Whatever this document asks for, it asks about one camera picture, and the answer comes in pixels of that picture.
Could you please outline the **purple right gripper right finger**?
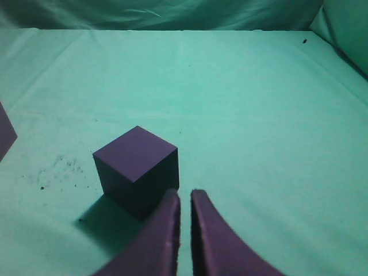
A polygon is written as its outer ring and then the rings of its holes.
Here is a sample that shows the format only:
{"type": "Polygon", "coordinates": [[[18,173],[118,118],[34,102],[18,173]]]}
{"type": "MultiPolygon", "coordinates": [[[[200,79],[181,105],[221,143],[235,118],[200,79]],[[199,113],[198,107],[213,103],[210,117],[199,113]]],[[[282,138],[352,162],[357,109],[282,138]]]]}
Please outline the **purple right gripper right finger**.
{"type": "Polygon", "coordinates": [[[283,275],[227,224],[207,192],[191,192],[191,256],[194,275],[283,275]]]}

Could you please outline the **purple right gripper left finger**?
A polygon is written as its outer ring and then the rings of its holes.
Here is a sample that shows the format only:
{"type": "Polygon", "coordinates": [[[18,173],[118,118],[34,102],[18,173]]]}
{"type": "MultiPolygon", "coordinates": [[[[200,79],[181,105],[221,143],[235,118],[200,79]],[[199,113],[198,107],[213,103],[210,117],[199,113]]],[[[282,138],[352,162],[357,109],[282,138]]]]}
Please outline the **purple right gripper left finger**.
{"type": "Polygon", "coordinates": [[[181,202],[168,189],[134,241],[95,275],[176,275],[181,234],[181,202]]]}

